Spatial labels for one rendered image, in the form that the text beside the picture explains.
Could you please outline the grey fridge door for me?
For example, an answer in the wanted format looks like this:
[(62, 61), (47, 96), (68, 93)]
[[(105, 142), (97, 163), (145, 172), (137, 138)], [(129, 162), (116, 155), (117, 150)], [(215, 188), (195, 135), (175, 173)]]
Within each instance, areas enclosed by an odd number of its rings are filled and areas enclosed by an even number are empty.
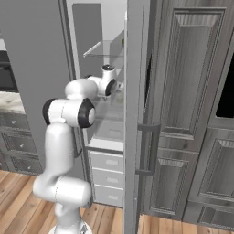
[[(47, 129), (43, 105), (64, 99), (66, 85), (76, 79), (66, 1), (0, 0), (0, 30), (43, 173)], [(67, 175), (88, 182), (72, 172), (79, 169), (84, 170), (83, 165), (74, 158)]]
[(124, 29), (124, 202), (123, 234), (137, 234), (138, 180), (143, 119), (144, 70), (151, 0), (127, 0)]

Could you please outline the grey wooden tall cupboards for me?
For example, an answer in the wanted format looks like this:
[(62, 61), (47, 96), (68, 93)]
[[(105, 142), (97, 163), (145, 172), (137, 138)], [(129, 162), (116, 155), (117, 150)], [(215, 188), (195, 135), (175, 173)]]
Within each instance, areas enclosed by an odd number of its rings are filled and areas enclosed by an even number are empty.
[(152, 0), (146, 121), (161, 123), (151, 216), (234, 231), (234, 118), (216, 112), (234, 55), (234, 0)]

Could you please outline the black wall oven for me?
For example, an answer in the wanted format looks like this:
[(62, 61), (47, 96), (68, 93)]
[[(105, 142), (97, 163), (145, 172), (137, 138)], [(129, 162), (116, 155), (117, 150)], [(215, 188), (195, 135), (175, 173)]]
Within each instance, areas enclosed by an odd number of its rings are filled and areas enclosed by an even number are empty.
[(18, 92), (7, 52), (0, 50), (0, 91)]

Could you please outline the grey fridge body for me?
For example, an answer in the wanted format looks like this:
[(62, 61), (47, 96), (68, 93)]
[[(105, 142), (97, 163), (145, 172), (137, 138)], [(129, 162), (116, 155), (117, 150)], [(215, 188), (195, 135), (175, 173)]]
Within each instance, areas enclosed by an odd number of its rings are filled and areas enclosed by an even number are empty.
[[(124, 38), (124, 15), (126, 0), (66, 0), (66, 10), (69, 21), (69, 38), (71, 41), (72, 57), (75, 77), (83, 79), (87, 76), (101, 77), (101, 67), (110, 64), (116, 68), (117, 83), (124, 83), (124, 49), (123, 56), (118, 58), (83, 57), (83, 54), (96, 43), (103, 40), (121, 42)], [(95, 121), (124, 121), (124, 92), (117, 94), (116, 89), (108, 97), (97, 97), (92, 104), (96, 109)], [(85, 179), (92, 187), (92, 200), (95, 201), (96, 185), (93, 180), (93, 169), (113, 171), (93, 167), (90, 151), (123, 156), (123, 140), (101, 139), (95, 135), (94, 124), (80, 130), (81, 162), (85, 172)]]

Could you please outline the black built-in appliance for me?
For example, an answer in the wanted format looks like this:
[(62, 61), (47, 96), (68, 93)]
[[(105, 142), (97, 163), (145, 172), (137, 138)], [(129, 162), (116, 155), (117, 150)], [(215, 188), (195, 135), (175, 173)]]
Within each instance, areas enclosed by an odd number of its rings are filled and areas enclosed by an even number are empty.
[(228, 75), (218, 104), (217, 117), (234, 118), (234, 55), (232, 56)]

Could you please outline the glass fridge shelf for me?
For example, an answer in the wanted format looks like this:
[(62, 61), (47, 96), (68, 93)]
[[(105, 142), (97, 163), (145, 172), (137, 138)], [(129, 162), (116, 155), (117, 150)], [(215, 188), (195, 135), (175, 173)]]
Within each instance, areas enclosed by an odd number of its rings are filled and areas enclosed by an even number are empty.
[(124, 46), (121, 42), (103, 40), (89, 48), (83, 57), (118, 58), (123, 56), (123, 49)]

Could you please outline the clear fridge drawer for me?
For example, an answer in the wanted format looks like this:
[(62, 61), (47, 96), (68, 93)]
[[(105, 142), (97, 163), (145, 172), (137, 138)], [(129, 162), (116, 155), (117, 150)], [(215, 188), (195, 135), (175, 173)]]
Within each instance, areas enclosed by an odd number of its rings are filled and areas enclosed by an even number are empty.
[(114, 141), (122, 141), (123, 123), (96, 120), (94, 123), (94, 132), (95, 135), (101, 139), (112, 139)]

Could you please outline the grey wooden counter drawers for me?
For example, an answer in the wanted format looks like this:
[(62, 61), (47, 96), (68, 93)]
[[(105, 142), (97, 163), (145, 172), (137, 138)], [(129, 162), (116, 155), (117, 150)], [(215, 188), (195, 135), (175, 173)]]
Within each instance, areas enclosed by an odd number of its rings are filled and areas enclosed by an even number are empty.
[(0, 111), (0, 169), (37, 176), (42, 167), (27, 117)]

